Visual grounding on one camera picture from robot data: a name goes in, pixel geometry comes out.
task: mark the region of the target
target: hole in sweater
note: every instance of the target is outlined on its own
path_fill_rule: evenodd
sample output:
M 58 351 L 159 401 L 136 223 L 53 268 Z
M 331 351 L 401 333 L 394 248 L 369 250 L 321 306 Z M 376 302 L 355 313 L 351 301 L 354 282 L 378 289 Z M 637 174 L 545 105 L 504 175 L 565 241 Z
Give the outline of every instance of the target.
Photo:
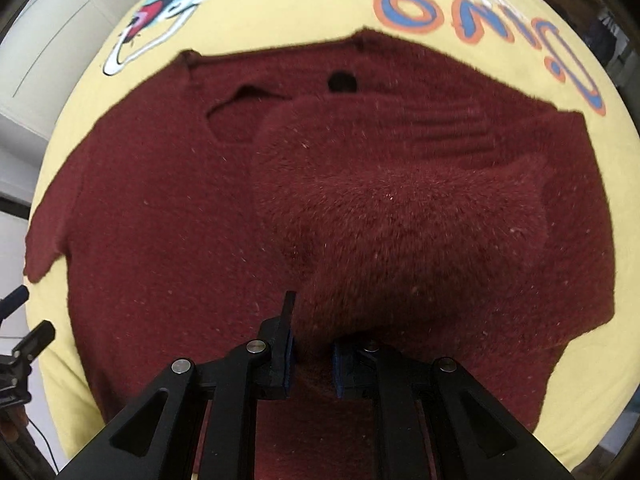
M 355 94 L 358 91 L 358 81 L 348 72 L 334 72 L 328 79 L 329 90 L 333 93 Z

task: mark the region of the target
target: yellow fabric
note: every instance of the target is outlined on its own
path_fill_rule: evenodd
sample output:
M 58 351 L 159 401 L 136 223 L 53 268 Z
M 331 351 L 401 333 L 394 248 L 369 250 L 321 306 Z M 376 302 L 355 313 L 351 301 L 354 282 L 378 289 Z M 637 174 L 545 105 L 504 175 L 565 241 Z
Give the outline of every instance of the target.
M 609 197 L 616 247 L 616 314 L 609 324 L 579 337 L 567 347 L 549 381 L 535 435 L 567 467 L 581 462 L 611 427 L 640 382 L 637 308 L 640 298 L 637 278 L 640 274 L 640 141 L 616 89 L 578 36 L 541 0 L 472 0 L 491 5 L 512 33 L 503 39 L 487 22 L 482 22 L 484 36 L 473 38 L 478 40 L 475 43 L 461 40 L 460 28 L 454 25 L 456 1 L 460 4 L 460 0 L 418 0 L 418 3 L 416 0 L 202 0 L 187 9 L 198 1 L 183 0 L 177 9 L 184 8 L 182 14 L 144 28 L 133 46 L 122 47 L 120 60 L 172 26 L 181 25 L 163 43 L 121 69 L 116 66 L 120 71 L 107 76 L 103 73 L 105 62 L 135 9 L 123 18 L 87 68 L 58 120 L 40 173 L 33 209 L 68 154 L 95 121 L 176 53 L 187 48 L 216 55 L 336 39 L 366 26 L 445 52 L 529 95 L 552 101 L 560 109 L 580 110 L 586 117 Z M 412 23 L 417 22 L 421 14 L 428 17 L 424 10 L 427 7 L 419 3 L 423 1 L 431 2 L 432 6 L 436 3 L 440 7 L 439 17 L 419 30 L 416 27 L 403 30 L 398 25 L 398 16 Z M 558 79 L 562 79 L 561 74 L 556 77 L 545 67 L 545 58 L 548 58 L 546 63 L 554 67 L 548 46 L 542 45 L 537 50 L 529 44 L 499 4 L 507 5 L 520 15 L 529 30 L 533 31 L 531 23 L 535 18 L 549 20 L 559 29 L 560 36 L 599 88 L 606 112 L 594 111 L 568 73 L 564 73 L 565 82 L 561 82 Z M 169 9 L 165 15 L 172 12 L 177 11 Z M 586 76 L 559 40 L 552 34 L 546 36 L 569 69 L 589 86 Z M 114 66 L 113 63 L 107 66 L 106 71 L 112 72 Z M 30 285 L 30 290 L 31 326 L 41 319 L 50 319 L 58 330 L 56 341 L 40 357 L 40 368 L 60 439 L 72 456 L 100 430 L 102 421 L 87 387 L 69 325 L 66 262 L 58 261 L 40 283 Z

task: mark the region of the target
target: metal screw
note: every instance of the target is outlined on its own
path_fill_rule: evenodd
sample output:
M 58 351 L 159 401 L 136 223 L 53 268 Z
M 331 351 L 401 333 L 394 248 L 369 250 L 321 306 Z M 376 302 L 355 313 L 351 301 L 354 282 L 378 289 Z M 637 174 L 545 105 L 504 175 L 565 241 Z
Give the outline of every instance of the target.
M 440 367 L 440 370 L 448 374 L 450 374 L 451 372 L 455 372 L 458 368 L 456 366 L 456 362 L 448 357 L 443 357 L 442 359 L 440 359 L 440 361 L 438 361 L 438 366 Z
M 377 352 L 378 350 L 380 350 L 380 347 L 375 341 L 369 341 L 366 345 L 364 345 L 365 352 Z
M 254 339 L 246 344 L 246 350 L 249 354 L 259 354 L 260 352 L 264 352 L 266 349 L 267 343 L 260 341 L 259 339 Z
M 177 374 L 188 372 L 189 368 L 191 368 L 191 363 L 187 359 L 178 359 L 171 365 L 171 370 Z

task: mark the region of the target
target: black cable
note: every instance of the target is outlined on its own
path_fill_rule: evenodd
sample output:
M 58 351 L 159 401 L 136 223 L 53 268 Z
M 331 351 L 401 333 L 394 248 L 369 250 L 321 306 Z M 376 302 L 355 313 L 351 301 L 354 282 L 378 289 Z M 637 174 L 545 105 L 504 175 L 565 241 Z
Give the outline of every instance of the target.
M 6 449 L 6 452 L 11 456 L 13 462 L 11 464 L 8 464 L 9 467 L 13 466 L 13 473 L 14 475 L 15 473 L 15 469 L 17 468 L 19 471 L 18 473 L 22 473 L 23 475 L 29 475 L 28 471 L 24 468 L 24 464 L 18 460 L 18 458 L 16 457 L 14 450 L 11 449 L 11 446 L 9 446 L 9 443 L 7 442 L 7 440 L 4 438 L 4 435 L 2 434 L 2 432 L 0 431 L 0 440 L 2 441 L 2 443 L 4 443 L 4 448 Z
M 40 431 L 40 428 L 37 427 L 29 417 L 27 417 L 27 419 L 30 422 L 30 424 L 36 429 L 36 431 L 40 434 L 40 436 L 44 439 L 44 443 L 47 444 L 47 449 L 49 449 L 49 454 L 51 455 L 51 460 L 53 461 L 53 467 L 56 468 L 56 474 L 60 474 L 60 469 L 58 469 L 58 464 L 56 463 L 56 459 L 53 457 L 53 451 L 51 450 L 51 446 L 49 445 L 49 441 L 47 440 L 47 437 L 44 436 L 44 434 Z

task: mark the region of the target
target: red sweater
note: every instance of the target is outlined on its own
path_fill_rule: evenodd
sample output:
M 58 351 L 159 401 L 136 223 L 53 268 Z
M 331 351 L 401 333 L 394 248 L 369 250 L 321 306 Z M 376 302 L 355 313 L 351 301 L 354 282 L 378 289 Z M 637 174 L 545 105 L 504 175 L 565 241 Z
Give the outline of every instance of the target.
M 613 314 L 584 118 L 370 31 L 178 56 L 47 189 L 25 273 L 62 255 L 105 421 L 175 357 L 221 358 L 299 292 L 298 384 L 258 410 L 264 480 L 370 478 L 369 407 L 323 393 L 337 336 L 450 355 L 533 429 L 564 346 Z

